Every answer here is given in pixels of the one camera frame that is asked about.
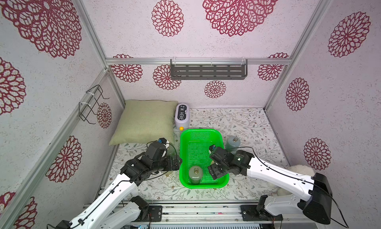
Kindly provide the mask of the blue-grey canister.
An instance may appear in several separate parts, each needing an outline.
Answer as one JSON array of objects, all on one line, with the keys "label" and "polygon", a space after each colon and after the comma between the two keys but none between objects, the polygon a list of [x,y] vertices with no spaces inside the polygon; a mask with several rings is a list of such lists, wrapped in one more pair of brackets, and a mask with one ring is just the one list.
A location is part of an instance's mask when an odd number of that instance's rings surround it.
[{"label": "blue-grey canister", "polygon": [[227,138],[227,141],[225,144],[225,149],[234,155],[234,154],[236,154],[240,145],[241,145],[241,141],[238,137],[230,136]]}]

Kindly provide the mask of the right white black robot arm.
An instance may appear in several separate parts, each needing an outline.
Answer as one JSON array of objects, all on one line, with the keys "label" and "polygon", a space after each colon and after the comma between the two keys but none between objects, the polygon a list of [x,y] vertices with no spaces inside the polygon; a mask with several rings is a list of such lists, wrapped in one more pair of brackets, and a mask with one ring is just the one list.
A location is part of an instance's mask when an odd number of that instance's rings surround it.
[{"label": "right white black robot arm", "polygon": [[314,176],[295,173],[288,169],[266,163],[255,153],[241,147],[232,154],[221,147],[211,145],[209,157],[213,164],[208,171],[213,179],[229,173],[241,174],[272,183],[289,191],[288,196],[263,196],[259,213],[279,216],[287,212],[302,213],[308,219],[323,225],[331,223],[332,190],[328,179],[321,173]]}]

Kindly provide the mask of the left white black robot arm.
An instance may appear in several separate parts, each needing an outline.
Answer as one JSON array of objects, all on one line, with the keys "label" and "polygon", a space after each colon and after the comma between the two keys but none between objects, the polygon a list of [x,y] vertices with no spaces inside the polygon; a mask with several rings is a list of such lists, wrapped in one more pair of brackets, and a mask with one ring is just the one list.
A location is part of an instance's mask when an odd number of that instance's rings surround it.
[{"label": "left white black robot arm", "polygon": [[149,203],[142,197],[134,196],[123,209],[114,209],[138,186],[153,180],[153,174],[160,176],[170,171],[178,171],[182,163],[179,154],[168,154],[173,145],[166,139],[153,141],[146,151],[128,160],[120,174],[103,193],[82,213],[70,221],[62,220],[56,229],[120,229],[134,221],[152,221]]}]

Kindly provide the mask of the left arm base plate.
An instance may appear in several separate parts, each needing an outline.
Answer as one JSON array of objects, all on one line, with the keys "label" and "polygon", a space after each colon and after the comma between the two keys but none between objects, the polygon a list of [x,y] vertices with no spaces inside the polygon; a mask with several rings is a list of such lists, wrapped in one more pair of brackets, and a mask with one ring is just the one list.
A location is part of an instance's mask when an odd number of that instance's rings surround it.
[{"label": "left arm base plate", "polygon": [[162,206],[149,206],[142,211],[141,222],[160,222],[162,221],[163,207]]}]

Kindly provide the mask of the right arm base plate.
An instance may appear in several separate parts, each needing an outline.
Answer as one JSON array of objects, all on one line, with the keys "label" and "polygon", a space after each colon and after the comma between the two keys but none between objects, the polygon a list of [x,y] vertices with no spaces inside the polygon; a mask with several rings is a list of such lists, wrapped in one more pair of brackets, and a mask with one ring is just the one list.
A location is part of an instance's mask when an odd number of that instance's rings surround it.
[{"label": "right arm base plate", "polygon": [[283,220],[282,215],[274,216],[264,209],[257,210],[257,205],[241,205],[241,214],[243,221],[253,222],[253,221],[270,221],[270,222],[281,222]]}]

